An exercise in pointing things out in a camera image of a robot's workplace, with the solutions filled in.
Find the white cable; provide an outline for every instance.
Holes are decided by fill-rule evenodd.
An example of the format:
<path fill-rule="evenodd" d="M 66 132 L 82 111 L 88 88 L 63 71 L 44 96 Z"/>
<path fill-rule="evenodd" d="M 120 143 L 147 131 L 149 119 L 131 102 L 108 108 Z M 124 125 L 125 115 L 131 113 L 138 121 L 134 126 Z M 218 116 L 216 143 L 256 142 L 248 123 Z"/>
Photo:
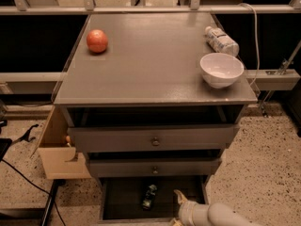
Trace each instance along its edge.
<path fill-rule="evenodd" d="M 256 81 L 256 78 L 257 78 L 257 74 L 258 74 L 258 71 L 260 69 L 260 66 L 261 66 L 261 61 L 260 61 L 260 51 L 259 51 L 259 45 L 258 45 L 258 30 L 257 30 L 257 27 L 258 27 L 258 23 L 257 23 L 257 13 L 256 13 L 256 10 L 250 6 L 249 4 L 246 4 L 246 3 L 241 3 L 239 4 L 243 7 L 247 7 L 247 8 L 250 8 L 253 13 L 254 13 L 254 18 L 255 18 L 255 45 L 256 45 L 256 56 L 257 56 L 257 69 L 256 69 L 256 73 L 255 73 L 255 77 L 254 79 L 252 80 L 252 82 L 250 83 L 250 86 L 252 86 L 254 84 L 254 82 Z"/>

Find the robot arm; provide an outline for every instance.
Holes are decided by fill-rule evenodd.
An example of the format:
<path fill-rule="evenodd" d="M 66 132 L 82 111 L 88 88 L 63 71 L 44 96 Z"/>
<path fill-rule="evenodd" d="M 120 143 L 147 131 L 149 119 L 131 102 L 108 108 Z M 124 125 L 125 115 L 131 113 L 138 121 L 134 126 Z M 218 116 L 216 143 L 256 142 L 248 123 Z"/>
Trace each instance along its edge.
<path fill-rule="evenodd" d="M 251 222 L 233 211 L 224 203 L 198 204 L 188 201 L 179 190 L 178 203 L 181 205 L 179 219 L 171 223 L 174 226 L 261 226 Z"/>

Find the black metal leg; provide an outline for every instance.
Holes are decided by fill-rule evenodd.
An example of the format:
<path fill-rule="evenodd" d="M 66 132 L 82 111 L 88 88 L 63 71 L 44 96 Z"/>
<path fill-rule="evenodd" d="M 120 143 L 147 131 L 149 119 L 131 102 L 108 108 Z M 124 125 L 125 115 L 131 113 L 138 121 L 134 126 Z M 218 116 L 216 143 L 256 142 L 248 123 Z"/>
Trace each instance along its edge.
<path fill-rule="evenodd" d="M 47 226 L 49 216 L 55 204 L 55 196 L 59 186 L 65 184 L 65 180 L 54 180 L 53 185 L 51 186 L 50 195 L 48 197 L 47 203 L 45 205 L 44 215 L 40 221 L 40 226 Z"/>

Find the drawer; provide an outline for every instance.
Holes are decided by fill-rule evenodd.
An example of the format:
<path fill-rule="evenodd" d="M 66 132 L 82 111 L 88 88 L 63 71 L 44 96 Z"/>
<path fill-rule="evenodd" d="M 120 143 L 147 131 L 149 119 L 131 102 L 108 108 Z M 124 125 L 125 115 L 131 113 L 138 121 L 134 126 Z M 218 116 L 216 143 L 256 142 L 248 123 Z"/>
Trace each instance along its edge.
<path fill-rule="evenodd" d="M 130 152 L 223 149 L 231 144 L 238 125 L 178 127 L 70 128 L 69 135 L 82 152 Z"/>
<path fill-rule="evenodd" d="M 66 143 L 68 125 L 59 108 L 53 108 L 38 142 L 47 179 L 90 178 L 86 159 Z"/>
<path fill-rule="evenodd" d="M 221 162 L 208 150 L 92 154 L 87 166 L 93 177 L 211 175 Z"/>
<path fill-rule="evenodd" d="M 93 161 L 87 166 L 93 177 L 144 177 L 215 174 L 221 159 Z"/>

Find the gray tabletop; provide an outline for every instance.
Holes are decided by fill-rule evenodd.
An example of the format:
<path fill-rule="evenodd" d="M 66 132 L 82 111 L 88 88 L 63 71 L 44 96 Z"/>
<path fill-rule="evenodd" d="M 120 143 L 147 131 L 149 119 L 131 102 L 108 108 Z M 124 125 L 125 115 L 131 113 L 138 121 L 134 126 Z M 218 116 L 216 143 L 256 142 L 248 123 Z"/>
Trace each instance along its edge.
<path fill-rule="evenodd" d="M 213 50 L 204 38 L 210 13 L 93 14 L 56 105 L 233 105 L 257 101 L 243 76 L 226 89 L 203 81 L 199 61 Z M 101 29 L 107 50 L 92 54 L 86 36 Z"/>

